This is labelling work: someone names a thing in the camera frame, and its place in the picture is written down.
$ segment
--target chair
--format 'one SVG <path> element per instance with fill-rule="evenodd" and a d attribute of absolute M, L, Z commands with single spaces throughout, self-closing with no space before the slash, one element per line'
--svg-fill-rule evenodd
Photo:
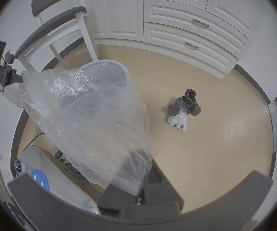
<path fill-rule="evenodd" d="M 66 67 L 63 59 L 53 46 L 53 43 L 77 30 L 81 31 L 92 60 L 98 60 L 99 53 L 94 42 L 90 25 L 88 23 L 88 19 L 84 18 L 84 14 L 87 13 L 84 0 L 72 0 L 74 6 L 76 6 L 76 3 L 78 1 L 80 3 L 80 6 L 69 9 L 53 17 L 49 21 L 42 23 L 40 13 L 59 1 L 61 0 L 32 1 L 32 13 L 33 16 L 37 18 L 40 27 L 24 41 L 24 43 L 18 48 L 17 52 L 15 53 L 15 58 L 19 59 L 22 65 L 29 71 L 36 71 L 34 67 L 30 64 L 30 61 L 47 47 L 50 47 L 56 58 L 63 65 L 63 67 Z M 48 33 L 52 32 L 54 29 L 57 29 L 59 26 L 75 18 L 76 21 L 63 26 L 54 33 L 48 35 Z"/>

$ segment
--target drawer handle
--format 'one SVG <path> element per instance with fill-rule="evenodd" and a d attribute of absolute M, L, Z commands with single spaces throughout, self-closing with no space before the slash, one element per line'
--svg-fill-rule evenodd
<path fill-rule="evenodd" d="M 192 24 L 194 26 L 202 28 L 202 29 L 207 29 L 209 27 L 209 25 L 207 25 L 206 23 L 203 23 L 203 22 L 195 20 L 195 19 L 192 21 Z"/>
<path fill-rule="evenodd" d="M 194 51 L 196 51 L 196 50 L 198 50 L 199 49 L 199 47 L 198 46 L 195 46 L 195 45 L 192 45 L 192 44 L 189 44 L 188 42 L 185 42 L 185 44 L 184 44 L 187 48 L 189 48 L 189 49 L 191 49 L 191 50 L 194 50 Z"/>

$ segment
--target plastic bag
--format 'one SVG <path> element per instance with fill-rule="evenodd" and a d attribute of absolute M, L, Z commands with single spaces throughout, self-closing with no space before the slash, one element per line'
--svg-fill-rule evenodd
<path fill-rule="evenodd" d="M 183 131 L 187 131 L 187 109 L 181 108 L 178 115 L 171 115 L 168 118 L 168 124 Z"/>
<path fill-rule="evenodd" d="M 91 183 L 137 195 L 153 146 L 148 110 L 127 69 L 104 60 L 22 75 L 26 112 L 67 160 Z"/>

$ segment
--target chair leg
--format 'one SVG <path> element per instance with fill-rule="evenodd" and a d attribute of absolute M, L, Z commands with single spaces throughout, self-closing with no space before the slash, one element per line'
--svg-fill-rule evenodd
<path fill-rule="evenodd" d="M 27 63 L 24 59 L 22 59 L 21 57 L 18 57 L 18 60 L 21 62 L 21 64 L 26 68 L 27 71 L 35 71 L 37 72 L 36 69 L 34 69 L 34 67 L 32 66 L 32 64 Z"/>
<path fill-rule="evenodd" d="M 50 44 L 50 49 L 52 50 L 52 52 L 54 53 L 54 55 L 56 56 L 57 60 L 61 63 L 61 65 L 64 67 L 64 68 L 67 68 L 64 60 L 62 59 L 62 57 L 59 55 L 59 53 L 57 52 L 57 50 L 55 49 L 54 45 L 53 44 Z"/>
<path fill-rule="evenodd" d="M 80 31 L 83 35 L 83 39 L 85 41 L 85 44 L 87 46 L 87 49 L 89 51 L 91 58 L 93 61 L 97 61 L 99 57 L 99 53 L 94 41 L 93 34 L 90 29 L 89 23 L 88 21 L 87 22 L 84 21 L 83 14 L 81 12 L 76 13 L 75 17 L 77 18 Z"/>

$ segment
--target floor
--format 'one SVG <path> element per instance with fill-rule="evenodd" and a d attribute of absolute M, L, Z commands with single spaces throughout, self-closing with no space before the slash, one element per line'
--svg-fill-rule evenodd
<path fill-rule="evenodd" d="M 98 51 L 101 59 L 119 61 L 129 69 L 148 108 L 154 159 L 184 199 L 183 213 L 225 194 L 252 170 L 269 175 L 273 152 L 269 110 L 259 92 L 237 71 L 220 80 L 154 52 L 110 45 L 98 45 Z M 64 61 L 77 68 L 91 58 L 82 44 Z M 197 117 L 188 116 L 184 132 L 167 125 L 166 109 L 189 88 L 197 92 L 202 111 Z M 40 132 L 29 119 L 19 154 Z M 33 144 L 58 150 L 45 135 Z"/>

